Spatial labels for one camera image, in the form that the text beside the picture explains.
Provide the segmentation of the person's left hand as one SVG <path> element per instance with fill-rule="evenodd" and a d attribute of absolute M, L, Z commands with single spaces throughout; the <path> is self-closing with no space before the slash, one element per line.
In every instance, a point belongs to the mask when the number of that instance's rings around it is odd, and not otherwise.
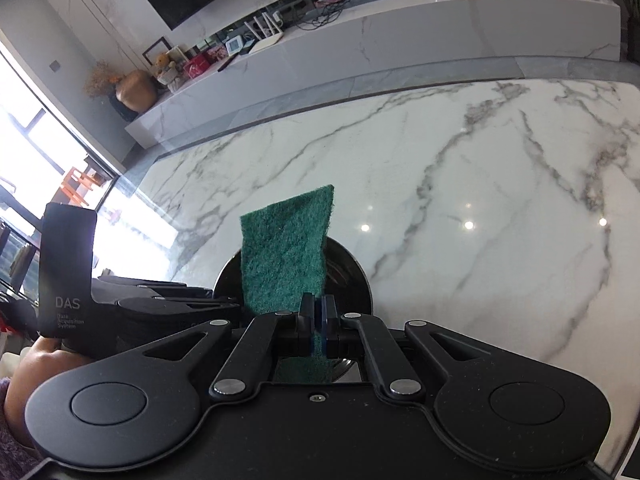
<path fill-rule="evenodd" d="M 26 405 L 32 394 L 47 380 L 91 362 L 88 356 L 64 350 L 58 339 L 39 337 L 35 341 L 12 376 L 3 401 L 9 430 L 21 445 L 32 447 L 25 422 Z"/>

